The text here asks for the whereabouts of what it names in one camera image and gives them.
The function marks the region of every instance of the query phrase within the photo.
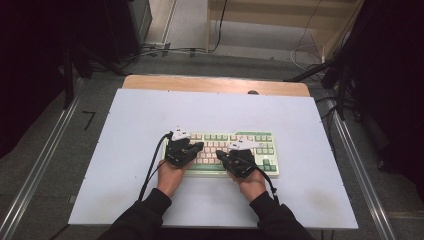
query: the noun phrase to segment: metal rail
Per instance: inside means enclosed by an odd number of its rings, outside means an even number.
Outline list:
[[[330,109],[335,106],[332,101],[328,101],[328,105]],[[390,225],[386,212],[378,198],[378,194],[374,189],[371,179],[362,164],[362,159],[356,149],[346,123],[340,119],[337,113],[334,114],[334,120],[381,239],[396,240],[395,233]]]
[[[62,138],[62,135],[65,132],[66,127],[72,118],[72,115],[74,114],[75,108],[81,98],[81,92],[85,87],[85,84],[81,78],[78,79],[76,85],[77,95],[71,102],[68,109],[62,111],[52,133],[44,145],[43,150],[38,156],[38,159],[35,162],[30,174],[28,175],[24,185],[13,200],[5,219],[1,224],[0,239],[2,240],[12,239],[12,236],[15,233],[19,222],[29,205],[29,202],[34,195],[34,192],[37,189],[37,186],[40,183],[44,172],[49,165],[49,162],[56,150],[57,144]]]

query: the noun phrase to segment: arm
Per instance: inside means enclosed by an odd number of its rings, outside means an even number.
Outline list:
[[[240,192],[258,215],[259,229],[272,239],[313,239],[286,205],[278,205],[268,195],[265,180],[260,172],[255,170],[246,179],[235,178],[231,174],[230,177],[239,185]]]
[[[171,197],[179,187],[186,169],[160,161],[158,185],[144,201],[136,201],[98,239],[152,239],[162,226],[162,216],[171,206]]]

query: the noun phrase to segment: mechanical keyboard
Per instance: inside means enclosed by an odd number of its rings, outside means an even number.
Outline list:
[[[222,166],[222,162],[216,157],[216,150],[228,153],[231,149],[229,144],[247,138],[251,141],[262,143],[260,148],[250,149],[255,162],[260,169],[270,177],[278,176],[278,161],[271,132],[235,132],[235,133],[191,133],[190,143],[204,142],[203,151],[197,154],[194,164],[187,169],[186,175],[200,177],[227,176],[227,171]]]

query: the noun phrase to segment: white tabletop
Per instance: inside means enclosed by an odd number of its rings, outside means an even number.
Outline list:
[[[69,224],[113,223],[138,198],[159,139],[177,125],[273,132],[280,202],[306,228],[358,228],[312,98],[135,89],[117,91]],[[156,184],[154,176],[146,195]],[[258,221],[229,178],[185,177],[172,201],[164,226],[253,228]]]

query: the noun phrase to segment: black sleeve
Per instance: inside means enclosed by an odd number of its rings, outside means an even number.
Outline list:
[[[143,201],[136,201],[98,239],[152,239],[162,226],[162,216],[171,206],[171,199],[154,188]]]
[[[272,239],[314,239],[296,220],[292,211],[284,204],[279,206],[268,192],[262,193],[250,206],[259,217],[258,227]]]

